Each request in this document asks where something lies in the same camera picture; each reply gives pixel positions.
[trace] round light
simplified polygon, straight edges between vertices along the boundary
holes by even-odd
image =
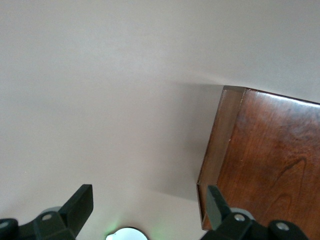
[[[148,238],[136,228],[125,227],[106,236],[105,240],[148,240]]]

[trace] white wall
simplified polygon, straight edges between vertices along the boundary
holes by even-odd
[[[320,2],[0,1],[0,217],[92,183],[79,240],[199,239],[221,85],[320,102]]]

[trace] wood grain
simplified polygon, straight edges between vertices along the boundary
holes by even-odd
[[[215,183],[231,207],[248,210],[261,224],[291,221],[320,239],[319,104],[226,86],[198,180],[206,230],[205,189]]]

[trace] wooden cabinet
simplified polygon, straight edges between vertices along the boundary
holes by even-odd
[[[320,105],[225,86],[197,183],[205,230],[207,186],[215,184],[259,223],[290,221],[320,239]]]

